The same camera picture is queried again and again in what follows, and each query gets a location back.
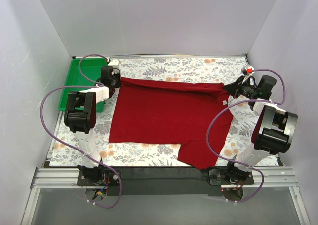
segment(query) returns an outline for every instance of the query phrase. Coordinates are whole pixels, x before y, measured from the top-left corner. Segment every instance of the white wall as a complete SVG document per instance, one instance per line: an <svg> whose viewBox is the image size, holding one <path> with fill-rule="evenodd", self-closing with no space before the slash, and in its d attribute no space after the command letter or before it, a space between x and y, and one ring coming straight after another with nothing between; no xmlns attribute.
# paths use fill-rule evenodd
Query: white wall
<svg viewBox="0 0 318 225"><path fill-rule="evenodd" d="M71 59L39 0L0 0L0 32L0 224L13 225L50 143L39 103L63 85ZM45 105L51 130L59 96Z"/></svg>
<svg viewBox="0 0 318 225"><path fill-rule="evenodd" d="M281 156L294 169L312 224L318 224L317 55L318 0L277 0L248 55L254 67L283 77L283 107L298 114L292 145ZM276 88L273 98L279 100L282 91Z"/></svg>
<svg viewBox="0 0 318 225"><path fill-rule="evenodd" d="M245 54L276 0L40 1L69 54L83 56Z"/></svg>

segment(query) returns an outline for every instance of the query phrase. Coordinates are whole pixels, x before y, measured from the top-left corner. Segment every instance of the red cloth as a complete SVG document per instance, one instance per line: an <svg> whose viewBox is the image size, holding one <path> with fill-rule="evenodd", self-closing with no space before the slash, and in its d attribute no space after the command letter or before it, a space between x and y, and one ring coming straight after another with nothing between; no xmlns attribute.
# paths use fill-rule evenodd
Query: red cloth
<svg viewBox="0 0 318 225"><path fill-rule="evenodd" d="M181 143L178 160L198 169L215 166L205 135L212 119L226 107L223 84L163 82L121 78L109 142ZM220 153L232 114L215 122L210 144Z"/></svg>

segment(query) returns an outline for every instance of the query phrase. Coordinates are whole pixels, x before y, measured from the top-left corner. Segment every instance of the green basket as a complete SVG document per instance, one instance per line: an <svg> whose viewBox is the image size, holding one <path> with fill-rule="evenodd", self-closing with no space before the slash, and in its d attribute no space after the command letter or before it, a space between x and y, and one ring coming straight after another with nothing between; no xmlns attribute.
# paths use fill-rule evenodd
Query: green basket
<svg viewBox="0 0 318 225"><path fill-rule="evenodd" d="M72 59L68 75L65 80L65 86L70 85L84 85L84 86L94 86L93 82L88 81L79 71L79 61L80 59ZM101 77L101 68L106 66L107 62L103 58L91 58L84 59L80 65L82 72L90 79L97 80ZM68 94L70 91L81 91L87 90L88 88L64 88L60 104L59 110L65 111L66 101L68 99ZM97 112L104 111L105 102L99 102L96 106Z"/></svg>

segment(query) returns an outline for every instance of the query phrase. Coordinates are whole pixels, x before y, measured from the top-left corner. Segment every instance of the folded red fabric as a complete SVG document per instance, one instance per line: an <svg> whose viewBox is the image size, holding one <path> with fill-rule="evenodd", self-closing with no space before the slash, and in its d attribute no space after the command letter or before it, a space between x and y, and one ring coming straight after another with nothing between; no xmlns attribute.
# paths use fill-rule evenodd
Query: folded red fabric
<svg viewBox="0 0 318 225"><path fill-rule="evenodd" d="M215 166L205 135L212 119L227 106L223 84L184 83L121 78L109 142L181 143L178 160L198 169ZM232 114L223 113L210 132L220 153Z"/></svg>

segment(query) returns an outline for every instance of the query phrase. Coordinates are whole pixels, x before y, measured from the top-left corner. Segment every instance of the white floral fabric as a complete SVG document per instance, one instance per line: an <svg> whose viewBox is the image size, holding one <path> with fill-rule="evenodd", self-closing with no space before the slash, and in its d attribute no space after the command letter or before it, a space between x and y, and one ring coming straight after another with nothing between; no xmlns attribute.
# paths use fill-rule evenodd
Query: white floral fabric
<svg viewBox="0 0 318 225"><path fill-rule="evenodd" d="M241 68L246 66L244 57L237 58L125 58L120 59L119 68L122 77L158 81L188 83L232 83L241 76ZM177 160L180 144L146 143L109 143L109 132L116 107L119 89L106 101L104 111L97 114L94 127L95 142L103 163L110 166L188 166ZM228 105L244 98L229 97ZM242 152L251 140L251 134L258 117L247 104L239 104L230 109L233 120L221 155L232 158ZM57 137L72 145L77 141L62 121ZM51 166L76 166L81 164L82 155L67 146L56 142ZM227 162L218 159L216 165L224 166ZM275 156L270 156L259 163L264 166L277 166Z"/></svg>

